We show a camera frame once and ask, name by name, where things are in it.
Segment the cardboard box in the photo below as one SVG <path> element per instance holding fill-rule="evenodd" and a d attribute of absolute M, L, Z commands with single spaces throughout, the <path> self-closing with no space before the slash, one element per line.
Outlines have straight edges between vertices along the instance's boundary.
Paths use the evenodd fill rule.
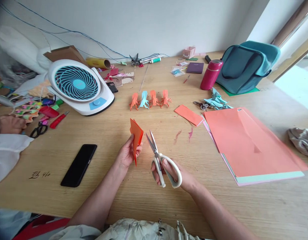
<path fill-rule="evenodd" d="M 54 49 L 51 52 L 44 53 L 44 56 L 47 57 L 52 62 L 55 62 L 61 59 L 70 59 L 70 60 L 78 61 L 88 66 L 85 59 L 82 57 L 82 55 L 79 53 L 79 51 L 74 46 Z"/>

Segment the desk fan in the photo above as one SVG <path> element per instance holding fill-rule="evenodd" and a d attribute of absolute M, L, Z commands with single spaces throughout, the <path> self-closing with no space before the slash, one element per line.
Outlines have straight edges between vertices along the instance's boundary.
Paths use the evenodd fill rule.
<path fill-rule="evenodd" d="M 114 102 L 114 94 L 95 68 L 63 59 L 51 64 L 47 73 L 49 91 L 84 116 L 96 115 Z"/>

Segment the hand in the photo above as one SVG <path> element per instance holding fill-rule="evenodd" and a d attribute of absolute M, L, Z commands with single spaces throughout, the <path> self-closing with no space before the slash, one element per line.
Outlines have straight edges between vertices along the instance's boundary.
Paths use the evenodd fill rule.
<path fill-rule="evenodd" d="M 25 126 L 25 119 L 15 117 L 14 114 L 0 117 L 1 134 L 20 134 Z"/>
<path fill-rule="evenodd" d="M 127 140 L 127 142 L 121 147 L 116 157 L 116 161 L 118 161 L 127 168 L 134 161 L 133 140 L 134 140 L 134 134 L 132 134 L 130 138 Z M 142 148 L 143 148 L 143 143 L 137 146 L 136 158 L 140 155 Z"/>
<path fill-rule="evenodd" d="M 174 180 L 177 182 L 178 181 L 177 173 L 175 172 L 172 165 L 169 164 L 166 159 L 164 159 L 162 162 L 163 162 L 163 165 L 160 163 L 160 169 L 161 169 L 162 174 L 163 175 L 166 174 L 165 172 L 165 169 L 166 169 L 172 175 Z M 173 160 L 173 162 L 179 168 L 180 173 L 181 173 L 182 182 L 181 182 L 180 187 L 184 189 L 186 192 L 191 191 L 198 184 L 197 180 L 186 169 L 180 166 L 175 160 Z M 156 171 L 156 165 L 154 162 L 152 163 L 151 171 L 154 173 L 154 178 L 155 178 L 157 185 L 160 185 L 159 175 Z"/>

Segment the fan grille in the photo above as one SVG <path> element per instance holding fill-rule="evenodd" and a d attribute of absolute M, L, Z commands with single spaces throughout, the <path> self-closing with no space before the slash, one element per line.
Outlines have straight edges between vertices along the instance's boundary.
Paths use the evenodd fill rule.
<path fill-rule="evenodd" d="M 55 81 L 60 91 L 77 100 L 88 100 L 97 94 L 96 80 L 88 71 L 80 67 L 60 68 L 55 74 Z"/>

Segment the fan knob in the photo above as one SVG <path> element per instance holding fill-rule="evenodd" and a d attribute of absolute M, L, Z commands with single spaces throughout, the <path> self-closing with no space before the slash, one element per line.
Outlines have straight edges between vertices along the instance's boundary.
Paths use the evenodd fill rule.
<path fill-rule="evenodd" d="M 93 104 L 94 104 L 95 106 L 99 106 L 99 105 L 102 104 L 102 102 L 101 102 L 100 100 L 95 100 L 95 101 L 93 101 Z"/>

